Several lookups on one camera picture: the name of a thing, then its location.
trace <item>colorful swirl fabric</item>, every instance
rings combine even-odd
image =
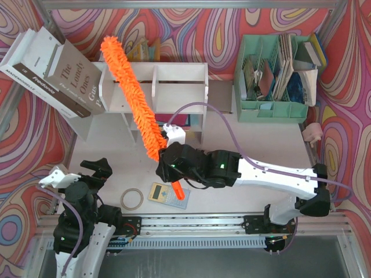
[[[322,125],[318,155],[330,179],[354,190],[337,208],[351,219],[371,273],[371,1],[349,0],[325,45],[329,65],[308,120]]]
[[[163,61],[207,62],[210,77],[232,80],[243,34],[309,35],[327,9],[122,9],[54,10],[67,38],[94,57],[106,35],[130,50],[141,38],[161,39]],[[342,20],[324,40],[330,63],[322,75],[318,106],[309,119],[322,124],[319,155],[329,176],[351,184],[355,196],[338,208],[355,227],[371,258],[371,1],[349,0]],[[0,0],[0,59],[19,32],[41,21],[28,0]],[[1,79],[0,103],[11,82]],[[18,277],[36,220],[50,199],[34,185],[64,160],[72,131],[55,110],[27,92],[0,142],[0,277]],[[332,189],[334,196],[346,192]]]
[[[126,51],[142,37],[161,39],[161,60],[207,62],[215,79],[233,79],[243,34],[289,31],[309,35],[327,9],[122,9],[54,10],[67,39],[93,57],[106,35],[115,35]]]
[[[30,1],[0,0],[0,60],[20,32],[41,25]],[[0,105],[12,83],[0,74]],[[0,142],[0,277],[23,275],[37,220],[51,202],[35,186],[65,159],[72,135],[59,113],[24,94]]]

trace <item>green plastic organizer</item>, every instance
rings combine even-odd
[[[308,41],[308,39],[309,37],[307,36],[292,36],[293,57],[296,54],[298,43]],[[290,101],[287,91],[285,91],[281,101],[274,101],[271,96],[268,101],[241,100],[239,77],[241,69],[245,66],[246,59],[249,55],[260,56],[256,57],[257,59],[254,66],[262,68],[264,61],[267,59],[272,68],[276,63],[278,48],[279,35],[243,36],[234,73],[234,91],[239,122],[303,123],[307,118],[308,107],[302,103]],[[260,109],[260,106],[266,103],[271,103],[271,109]]]

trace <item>small yellow device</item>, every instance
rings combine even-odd
[[[191,191],[189,189],[183,189],[183,191],[185,194],[184,200],[178,200],[170,185],[154,182],[148,199],[150,201],[167,204],[168,206],[185,210],[187,208],[188,198],[190,197]]]

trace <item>gray book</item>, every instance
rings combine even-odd
[[[92,114],[105,111],[98,93],[101,71],[71,42],[55,48],[45,80],[80,103]]]

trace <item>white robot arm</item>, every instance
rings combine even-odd
[[[277,225],[286,225],[301,215],[328,215],[330,193],[326,184],[313,179],[327,178],[326,166],[296,169],[253,159],[248,162],[239,153],[224,150],[205,154],[184,143],[186,133],[182,128],[164,125],[164,130],[168,147],[160,151],[156,170],[164,182],[185,178],[214,188],[251,185],[287,192],[289,196],[284,200],[265,207],[265,222]]]

